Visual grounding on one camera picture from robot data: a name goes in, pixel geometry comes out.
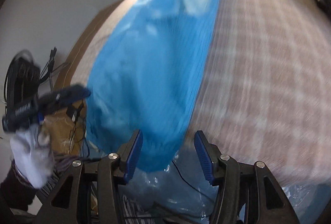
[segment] person's arm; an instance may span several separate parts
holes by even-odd
[[[10,208],[27,211],[37,189],[29,187],[28,184],[22,184],[16,175],[13,163],[6,179],[0,184],[0,193]]]

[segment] metal pin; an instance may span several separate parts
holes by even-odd
[[[221,160],[228,161],[229,159],[230,159],[230,156],[228,154],[222,154],[221,155]]]
[[[110,153],[109,155],[108,155],[108,158],[110,158],[110,159],[117,159],[119,156],[116,154],[116,153]]]
[[[258,161],[258,162],[256,163],[256,166],[259,167],[259,168],[264,168],[264,167],[265,167],[265,164],[264,164],[264,162],[262,162],[262,161]]]
[[[73,167],[79,167],[82,164],[80,160],[73,161],[72,166]]]

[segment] checkered cloth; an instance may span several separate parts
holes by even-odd
[[[72,83],[136,0],[108,18]],[[237,161],[264,161],[281,185],[331,179],[331,23],[315,0],[221,0],[186,135],[197,130]]]

